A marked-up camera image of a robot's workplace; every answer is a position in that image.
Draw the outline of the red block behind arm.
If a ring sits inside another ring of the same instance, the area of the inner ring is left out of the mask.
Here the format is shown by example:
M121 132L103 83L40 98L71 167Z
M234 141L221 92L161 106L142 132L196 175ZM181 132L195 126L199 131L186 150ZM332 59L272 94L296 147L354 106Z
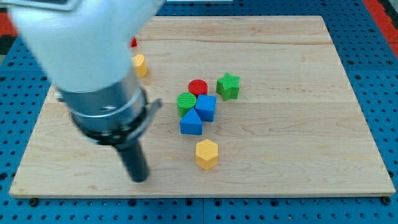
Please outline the red block behind arm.
M137 40L136 40L136 38L135 37L133 37L132 39L131 39L131 43L130 43L130 47L137 47Z

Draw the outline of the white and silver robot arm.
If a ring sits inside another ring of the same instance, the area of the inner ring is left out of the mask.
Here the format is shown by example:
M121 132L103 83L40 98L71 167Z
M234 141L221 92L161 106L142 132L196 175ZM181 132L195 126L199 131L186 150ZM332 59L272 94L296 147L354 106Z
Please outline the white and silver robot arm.
M60 92L75 124L98 144L135 141L150 123L129 43L159 0L7 1L11 20Z

